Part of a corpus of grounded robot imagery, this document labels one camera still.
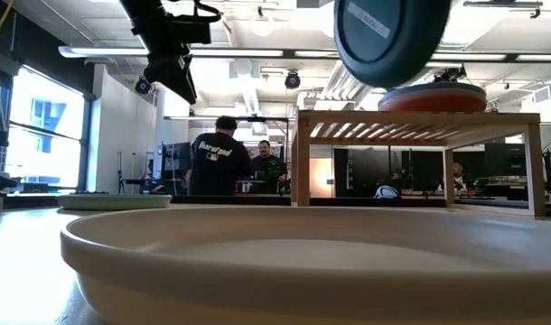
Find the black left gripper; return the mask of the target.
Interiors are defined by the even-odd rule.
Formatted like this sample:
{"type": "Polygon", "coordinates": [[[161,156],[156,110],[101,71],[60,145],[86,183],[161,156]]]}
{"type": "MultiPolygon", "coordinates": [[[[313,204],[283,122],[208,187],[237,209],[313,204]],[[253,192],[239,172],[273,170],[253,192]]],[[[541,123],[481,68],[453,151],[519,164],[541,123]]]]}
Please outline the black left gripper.
{"type": "Polygon", "coordinates": [[[185,21],[168,13],[160,0],[119,0],[119,4],[132,24],[132,34],[147,50],[145,79],[163,84],[194,105],[197,94],[190,71],[192,56],[184,56],[181,37],[185,21]]]}

